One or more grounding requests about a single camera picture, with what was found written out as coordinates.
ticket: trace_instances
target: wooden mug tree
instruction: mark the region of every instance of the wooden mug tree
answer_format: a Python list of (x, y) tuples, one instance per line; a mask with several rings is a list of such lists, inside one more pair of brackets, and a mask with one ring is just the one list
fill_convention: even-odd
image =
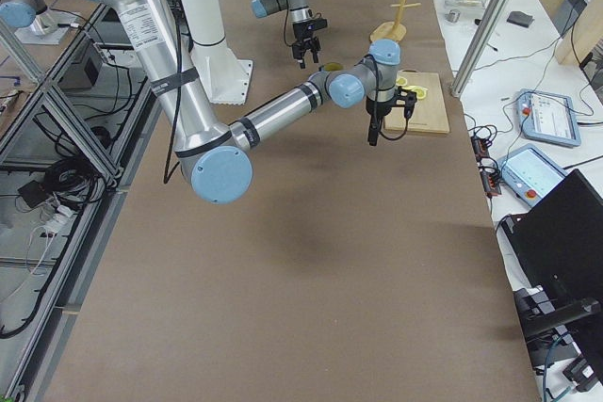
[(393, 22), (389, 21), (378, 26), (375, 31), (370, 34), (370, 40), (374, 42), (382, 38), (388, 38), (393, 41), (402, 41), (404, 35), (406, 35), (406, 27), (402, 25), (404, 10), (410, 7), (418, 7), (419, 5), (421, 4), (407, 4), (406, 0), (399, 0), (398, 4), (392, 5), (392, 7), (398, 8), (396, 19)]

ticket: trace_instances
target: white cable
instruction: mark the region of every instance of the white cable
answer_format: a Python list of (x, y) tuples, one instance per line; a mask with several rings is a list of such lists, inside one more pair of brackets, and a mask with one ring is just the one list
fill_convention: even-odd
[[(27, 255), (29, 254), (29, 249), (31, 248), (31, 243), (33, 241), (33, 234), (39, 228), (43, 228), (45, 230), (44, 226), (38, 226), (38, 227), (34, 228), (32, 230), (32, 232), (29, 234), (29, 244), (27, 246)], [(27, 275), (24, 278), (24, 280), (21, 281), (21, 284), (19, 284), (10, 294), (8, 294), (6, 297), (4, 297), (2, 300), (0, 300), (0, 305), (2, 305), (4, 302), (6, 302), (9, 298), (13, 297), (15, 294), (19, 293), (19, 291), (21, 291), (21, 289), (23, 289), (23, 287), (29, 281), (29, 278), (32, 275), (34, 275), (34, 276), (40, 276), (41, 275), (41, 274), (35, 273), (35, 272), (36, 272), (36, 270), (38, 270), (38, 268), (40, 268), (40, 265), (44, 261), (44, 258), (46, 257), (46, 253), (50, 249), (50, 246), (52, 245), (54, 239), (55, 239), (54, 237), (49, 237), (48, 234), (46, 235), (46, 245), (45, 245), (45, 248), (44, 248), (44, 252), (41, 254), (40, 259), (38, 260), (38, 263), (36, 264), (36, 266), (32, 270), (29, 270), (29, 268), (27, 269), (29, 271), (29, 275)]]

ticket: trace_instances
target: laptop screen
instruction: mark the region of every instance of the laptop screen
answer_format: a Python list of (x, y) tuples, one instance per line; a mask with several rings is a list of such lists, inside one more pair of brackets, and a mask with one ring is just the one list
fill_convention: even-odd
[[(533, 286), (561, 308), (592, 297), (603, 304), (603, 200), (572, 171), (514, 228), (517, 258)], [(603, 314), (566, 326), (603, 381)]]

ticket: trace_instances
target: yellow object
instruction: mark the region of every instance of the yellow object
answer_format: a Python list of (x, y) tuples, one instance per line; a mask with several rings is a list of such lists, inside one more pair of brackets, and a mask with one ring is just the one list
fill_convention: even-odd
[(322, 65), (319, 69), (326, 72), (341, 71), (343, 70), (343, 65), (336, 61), (330, 61), (329, 63)]
[[(398, 78), (404, 77), (408, 83), (415, 87), (429, 89), (429, 96), (415, 105), (415, 113), (408, 121), (409, 132), (447, 134), (450, 132), (448, 115), (444, 104), (442, 84), (437, 72), (409, 72), (399, 71)], [(385, 117), (385, 129), (388, 131), (403, 131), (406, 126), (403, 108), (392, 108)]]
[(419, 85), (409, 85), (404, 87), (404, 89), (408, 89), (409, 91), (414, 91), (416, 93), (416, 98), (421, 101), (427, 98), (427, 89), (425, 87), (421, 87)]
[(392, 7), (397, 8), (396, 19), (394, 21), (389, 21), (379, 25), (373, 33), (370, 34), (371, 42), (375, 42), (376, 40), (381, 40), (383, 38), (388, 38), (393, 41), (401, 41), (406, 35), (406, 27), (402, 24), (402, 17), (404, 15), (404, 10), (411, 7), (418, 7), (421, 4), (407, 4), (406, 0), (399, 0), (397, 4), (392, 5)]

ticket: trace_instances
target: black cable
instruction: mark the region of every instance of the black cable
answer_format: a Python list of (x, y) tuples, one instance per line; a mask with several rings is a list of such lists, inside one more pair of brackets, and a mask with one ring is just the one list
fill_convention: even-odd
[(574, 25), (576, 25), (576, 22), (578, 21), (578, 18), (576, 18), (576, 20), (572, 23), (572, 25), (570, 25), (568, 27), (568, 24), (569, 24), (569, 22), (570, 22), (570, 20), (572, 18), (572, 11), (574, 10), (575, 6), (576, 6), (575, 4), (572, 5), (572, 9), (570, 10), (569, 16), (567, 17), (567, 20), (565, 21), (565, 24), (563, 26), (562, 32), (560, 33), (560, 36), (558, 38), (556, 38), (554, 41), (552, 41), (547, 47), (543, 47), (542, 49), (534, 51), (531, 54), (528, 54), (526, 56), (511, 56), (509, 58), (502, 58), (500, 60), (496, 60), (496, 61), (494, 61), (492, 63), (487, 64), (487, 65), (479, 66), (474, 71), (483, 70), (485, 68), (491, 68), (494, 65), (497, 65), (498, 63), (502, 63), (502, 62), (505, 62), (505, 61), (516, 60), (516, 59), (519, 59), (519, 58), (530, 58), (531, 56), (535, 56), (536, 54), (539, 54), (539, 53), (545, 51), (546, 49), (550, 48), (551, 46), (553, 46), (554, 44), (556, 44), (559, 40), (561, 40), (563, 38), (563, 36), (565, 35), (565, 33), (567, 33), (568, 30), (570, 30), (570, 29), (573, 30)]
[(24, 93), (24, 91), (22, 89), (20, 89), (19, 91), (17, 91), (15, 94), (10, 94), (9, 96), (0, 96), (0, 99), (16, 98), (21, 93)]
[(500, 226), (501, 226), (501, 225), (502, 225), (502, 223), (503, 223), (503, 222), (504, 222), (506, 219), (508, 219), (508, 218), (511, 218), (511, 214), (507, 214), (506, 216), (504, 216), (503, 218), (501, 218), (501, 219), (498, 221), (497, 226), (496, 226), (496, 227), (495, 227), (495, 229), (494, 229), (494, 234), (497, 234), (497, 233), (498, 233), (498, 230), (500, 229)]
[[(582, 97), (582, 93), (584, 92), (585, 89), (587, 89), (588, 87), (591, 87), (593, 85), (593, 82), (595, 81), (595, 78), (601, 73), (601, 71), (603, 71), (603, 65), (601, 65), (601, 67), (595, 71), (595, 73), (593, 74), (593, 76), (590, 78), (590, 80), (587, 77), (587, 83), (584, 87), (582, 87), (582, 89), (579, 91), (578, 93), (578, 97), (580, 98), (580, 100), (582, 101), (583, 104), (585, 104), (590, 110), (591, 112), (593, 112), (591, 115), (586, 115), (588, 117), (592, 117), (595, 114), (595, 111), (593, 110), (593, 108), (591, 107), (590, 104), (588, 104), (584, 98)], [(585, 126), (585, 125), (589, 125), (589, 123), (578, 123), (578, 126)]]
[[(176, 73), (182, 74), (182, 35), (180, 35), (180, 18), (176, 17)], [(178, 115), (180, 114), (180, 103), (182, 102), (182, 85), (178, 86), (176, 93), (176, 107), (174, 109), (173, 121), (171, 122), (170, 145), (168, 147), (168, 156), (166, 157), (166, 165), (163, 168), (163, 184), (167, 184), (180, 162), (176, 163), (171, 169), (171, 152), (173, 150), (173, 142), (176, 137), (176, 126), (178, 124)]]
[(41, 130), (41, 132), (47, 137), (49, 138), (54, 144), (55, 144), (55, 152), (61, 156), (61, 157), (71, 157), (75, 155), (75, 152), (70, 149), (67, 148), (67, 146), (63, 145), (60, 140), (61, 139), (66, 139), (68, 141), (68, 143), (72, 146), (75, 146), (75, 144), (68, 138), (68, 137), (64, 137), (63, 138), (63, 132), (59, 132), (56, 135), (53, 135), (47, 128), (46, 126), (44, 126), (41, 121), (36, 117), (33, 118), (32, 120), (34, 122), (34, 124), (36, 124), (38, 126), (38, 128)]
[[(550, 58), (548, 59), (548, 62), (545, 65), (545, 68), (543, 70), (543, 75), (540, 77), (540, 80), (538, 81), (538, 84), (536, 84), (536, 87), (534, 89), (528, 90), (528, 91), (524, 91), (523, 93), (521, 93), (519, 96), (517, 96), (513, 101), (511, 101), (510, 103), (505, 104), (504, 106), (502, 106), (502, 113), (505, 115), (505, 117), (507, 118), (507, 120), (509, 121), (509, 124), (511, 125), (511, 129), (509, 129), (508, 131), (499, 131), (501, 134), (507, 134), (509, 132), (511, 132), (514, 129), (513, 126), (513, 122), (511, 121), (511, 119), (509, 118), (509, 115), (507, 115), (507, 111), (505, 110), (506, 107), (508, 107), (509, 105), (512, 104), (516, 104), (517, 101), (519, 101), (519, 99), (522, 96), (525, 96), (527, 94), (534, 94), (538, 92), (538, 88), (540, 87), (540, 85), (543, 83), (543, 81), (545, 80), (545, 76), (546, 76), (546, 70), (548, 70), (548, 65), (550, 65), (550, 62), (553, 61), (553, 58), (555, 57), (555, 53), (553, 52), (550, 56)], [(509, 153), (511, 152), (511, 147), (517, 142), (517, 140), (521, 137), (521, 133), (523, 132), (523, 127), (524, 127), (524, 123), (526, 122), (526, 120), (529, 118), (530, 116), (526, 116), (526, 118), (524, 118), (521, 121), (521, 125), (519, 128), (519, 134), (517, 135), (517, 137), (515, 138), (515, 140), (513, 141), (513, 143), (511, 144), (511, 146), (509, 147), (509, 149), (507, 150), (507, 158), (509, 157)]]
[[(135, 100), (140, 99), (140, 94), (142, 93), (142, 90), (144, 89), (144, 86), (145, 86), (147, 80), (148, 80), (148, 78), (145, 77), (140, 82), (139, 90), (136, 93), (136, 95), (134, 96)], [(125, 118), (123, 119), (122, 123), (120, 124), (120, 127), (118, 128), (117, 132), (115, 133), (115, 136), (112, 138), (113, 143), (111, 143), (111, 150), (113, 149), (113, 145), (115, 144), (115, 142), (122, 136), (123, 128), (125, 127), (125, 124), (128, 122), (128, 119), (130, 118), (130, 114), (132, 113), (132, 110), (133, 110), (133, 108), (128, 109), (128, 111), (125, 114)]]
[(580, 165), (590, 164), (591, 162), (594, 162), (595, 160), (599, 160), (599, 159), (603, 159), (603, 154), (599, 155), (598, 157), (593, 157), (592, 159), (588, 159), (588, 160), (584, 160), (582, 162), (578, 162), (577, 164), (574, 164), (574, 165), (568, 165), (567, 167), (563, 167), (563, 169), (572, 169), (572, 168), (578, 167)]
[(464, 115), (473, 121), (473, 127), (478, 125), (478, 122), (471, 115), (469, 115), (468, 113), (464, 113)]
[[(487, 131), (488, 135), (486, 137), (480, 136), (481, 131)], [(487, 148), (492, 146), (495, 138), (498, 136), (498, 128), (494, 124), (484, 124), (483, 126), (474, 126), (467, 130), (468, 133), (472, 135), (474, 138), (480, 138), (485, 140), (485, 144)]]
[(521, 137), (521, 134), (524, 132), (524, 124), (526, 123), (526, 120), (529, 117), (524, 118), (521, 123), (519, 124), (519, 134), (517, 134), (517, 137), (515, 138), (515, 140), (513, 140), (513, 142), (511, 143), (511, 145), (509, 145), (509, 148), (507, 148), (507, 155), (505, 156), (505, 160), (502, 164), (502, 167), (500, 167), (500, 171), (503, 171), (504, 168), (507, 165), (507, 162), (509, 161), (509, 154), (511, 153), (511, 148), (515, 145), (515, 143), (517, 143), (517, 140)]
[[(117, 89), (115, 91), (115, 100), (113, 102), (113, 107), (108, 112), (102, 112), (102, 113), (99, 113), (97, 115), (92, 115), (90, 117), (86, 117), (86, 118), (84, 118), (85, 121), (93, 120), (93, 119), (96, 119), (96, 118), (108, 117), (110, 115), (115, 115), (116, 113), (120, 113), (121, 111), (125, 110), (125, 108), (130, 105), (130, 101), (132, 100), (132, 96), (134, 95), (134, 92), (133, 92), (134, 87), (132, 85), (132, 77), (131, 77), (131, 74), (130, 74), (130, 68), (127, 68), (125, 66), (120, 66), (120, 65), (109, 65), (109, 66), (114, 67), (115, 68), (115, 73), (117, 74), (117, 81), (116, 81)], [(118, 99), (119, 99), (119, 94), (120, 94), (120, 74), (119, 74), (119, 71), (118, 71), (119, 68), (126, 70), (126, 74), (127, 74), (127, 78), (128, 78), (129, 92), (128, 92), (128, 97), (127, 97), (125, 103), (121, 107), (116, 108), (117, 107), (117, 102), (118, 102)]]
[(293, 43), (289, 44), (288, 42), (286, 42), (286, 25), (288, 23), (288, 20), (289, 20), (289, 1), (286, 0), (285, 20), (283, 22), (283, 42), (285, 43), (285, 46), (293, 47)]
[(404, 130), (402, 131), (402, 133), (399, 136), (396, 137), (389, 137), (386, 134), (383, 133), (383, 131), (381, 130), (383, 126), (383, 122), (379, 121), (379, 135), (383, 138), (385, 138), (388, 141), (398, 141), (402, 138), (404, 138), (406, 136), (406, 133), (408, 132), (408, 118), (405, 118), (405, 123), (404, 123)]
[[(79, 192), (81, 194), (81, 192), (83, 191), (83, 188), (82, 188), (82, 190), (78, 190), (77, 186), (80, 183), (84, 183), (85, 180), (88, 180), (88, 184), (87, 184), (88, 192), (86, 193), (86, 195), (84, 196), (84, 199), (82, 201), (74, 201), (73, 199), (65, 198), (65, 195), (73, 194), (74, 192)], [(73, 205), (75, 203), (77, 205), (77, 207), (83, 208), (85, 205), (100, 201), (103, 198), (103, 196), (105, 194), (104, 190), (103, 190), (103, 194), (101, 194), (101, 196), (99, 196), (98, 199), (96, 199), (96, 200), (92, 199), (92, 195), (98, 188), (99, 180), (102, 180), (105, 183), (105, 187), (106, 187), (105, 180), (101, 177), (101, 175), (92, 166), (90, 161), (88, 161), (84, 158), (72, 157), (70, 159), (60, 160), (60, 161), (56, 162), (55, 164), (51, 165), (48, 169), (46, 169), (46, 171), (44, 172), (44, 183), (43, 184), (44, 184), (45, 190), (49, 190), (49, 189), (64, 190), (64, 192), (60, 192), (60, 193), (54, 192), (54, 193), (55, 193), (55, 196), (57, 196), (57, 198), (59, 200), (61, 200), (61, 199), (65, 200), (65, 204), (69, 203), (70, 205)], [(73, 232), (76, 231), (77, 228), (79, 227), (79, 223), (80, 223), (81, 219), (82, 219), (82, 215), (80, 213), (79, 215), (76, 216), (75, 221), (73, 222), (73, 226), (67, 236), (68, 238), (63, 247), (63, 250), (61, 251), (59, 256), (55, 259), (55, 263), (48, 275), (48, 278), (44, 282), (42, 288), (34, 291), (34, 292), (38, 293), (38, 296), (36, 298), (34, 307), (32, 308), (29, 315), (27, 317), (21, 319), (23, 323), (21, 324), (21, 326), (19, 326), (18, 328), (14, 329), (14, 330), (5, 331), (6, 326), (0, 325), (0, 339), (9, 339), (9, 338), (12, 338), (12, 337), (20, 334), (21, 332), (25, 331), (25, 329), (27, 329), (27, 327), (33, 322), (33, 320), (35, 319), (36, 315), (38, 314), (38, 312), (40, 310), (42, 299), (44, 298), (46, 291), (50, 287), (51, 282), (53, 281), (55, 275), (57, 274), (58, 269), (60, 268), (60, 264), (65, 257), (65, 253), (67, 252), (67, 249), (71, 245), (71, 242), (74, 237)]]
[(63, 250), (58, 255), (58, 257), (55, 259), (55, 264), (53, 265), (50, 273), (48, 274), (48, 278), (46, 278), (46, 281), (44, 282), (44, 284), (42, 285), (42, 287), (40, 289), (37, 289), (34, 291), (34, 292), (38, 293), (38, 297), (36, 298), (36, 302), (34, 304), (34, 307), (31, 310), (31, 312), (29, 313), (29, 316), (24, 319), (21, 319), (23, 323), (21, 324), (21, 326), (19, 326), (15, 330), (5, 331), (5, 325), (4, 324), (0, 325), (0, 339), (10, 339), (14, 336), (17, 336), (18, 334), (25, 331), (25, 329), (27, 329), (27, 327), (29, 327), (29, 325), (33, 322), (36, 315), (38, 314), (38, 311), (40, 310), (41, 301), (44, 298), (44, 296), (46, 295), (46, 291), (50, 287), (50, 283), (53, 281), (55, 275), (57, 274), (58, 269), (60, 268), (60, 264), (65, 257), (65, 253), (67, 252), (67, 249), (71, 245), (71, 242), (74, 237), (73, 232), (77, 230), (81, 220), (82, 220), (81, 215), (78, 215), (75, 218), (75, 221), (73, 222), (73, 226), (68, 234), (67, 241), (65, 242)]
[(98, 36), (99, 41), (106, 46), (106, 43), (103, 41), (103, 37), (101, 36), (100, 32), (98, 31), (98, 28), (96, 28), (96, 26), (90, 21), (90, 19), (85, 18), (84, 16), (80, 16), (77, 13), (73, 13), (72, 11), (67, 11), (66, 9), (60, 9), (60, 8), (51, 8), (53, 11), (60, 11), (61, 13), (67, 13), (67, 14), (72, 14), (73, 16), (75, 16), (76, 18), (81, 19), (82, 21), (84, 21), (84, 25), (87, 25), (88, 28), (94, 30), (94, 32), (96, 33), (96, 35)]
[[(571, 17), (572, 11), (574, 11), (574, 8), (575, 8), (575, 7), (576, 7), (576, 3), (572, 4), (572, 9), (570, 10), (570, 17)], [(576, 52), (576, 46), (575, 46), (575, 43), (574, 43), (574, 30), (576, 30), (576, 24), (577, 24), (578, 19), (580, 18), (580, 16), (581, 16), (581, 13), (580, 13), (580, 15), (579, 15), (579, 16), (576, 18), (576, 20), (575, 20), (575, 21), (572, 23), (572, 26), (571, 26), (571, 32), (570, 32), (570, 36), (569, 36), (569, 42), (570, 42), (570, 44), (571, 44), (571, 46), (572, 46), (572, 53), (574, 54), (574, 58), (576, 59), (576, 62), (578, 63), (578, 65), (580, 65), (582, 62), (579, 60), (578, 53)], [(590, 106), (590, 105), (589, 105), (589, 104), (588, 104), (586, 101), (584, 101), (584, 99), (582, 98), (582, 92), (583, 92), (583, 91), (584, 91), (584, 90), (585, 90), (585, 89), (586, 89), (588, 86), (590, 86), (590, 85), (593, 83), (593, 81), (595, 80), (595, 77), (596, 77), (596, 74), (597, 74), (597, 73), (598, 73), (598, 71), (597, 71), (597, 72), (596, 72), (596, 73), (593, 75), (592, 79), (589, 81), (589, 83), (587, 84), (587, 86), (586, 86), (586, 87), (584, 87), (583, 89), (581, 89), (581, 90), (580, 90), (580, 92), (579, 92), (579, 98), (580, 98), (580, 100), (581, 100), (581, 101), (582, 101), (582, 102), (583, 102), (583, 103), (584, 103), (584, 104), (585, 104), (585, 105), (586, 105), (586, 106), (589, 108), (589, 110), (591, 110), (591, 112), (592, 112), (592, 113), (591, 113), (591, 115), (585, 115), (585, 114), (582, 114), (582, 115), (585, 115), (585, 116), (592, 116), (592, 115), (593, 115), (595, 112), (593, 111), (593, 108), (592, 108), (592, 107), (591, 107), (591, 106)]]
[(379, 66), (377, 66), (377, 60), (375, 60), (375, 57), (372, 54), (366, 54), (365, 58), (368, 58), (370, 61), (373, 62), (373, 69), (375, 70), (375, 99), (373, 101), (373, 115), (370, 119), (370, 125), (373, 128), (379, 128), (379, 130), (381, 131), (381, 123), (377, 120), (377, 97), (379, 95), (379, 87), (380, 87), (380, 80), (379, 80)]
[(474, 71), (483, 70), (485, 68), (491, 68), (491, 67), (497, 65), (498, 63), (502, 63), (502, 62), (505, 62), (505, 61), (517, 60), (517, 59), (520, 59), (520, 58), (530, 58), (531, 56), (535, 56), (536, 54), (540, 54), (541, 52), (543, 52), (546, 49), (550, 48), (551, 46), (553, 46), (554, 44), (556, 44), (561, 38), (562, 38), (562, 36), (559, 36), (553, 42), (551, 42), (547, 47), (543, 47), (542, 49), (538, 49), (537, 51), (534, 51), (531, 54), (528, 54), (526, 56), (510, 56), (508, 58), (502, 58), (500, 60), (493, 61), (492, 63), (489, 63), (487, 65), (479, 66)]

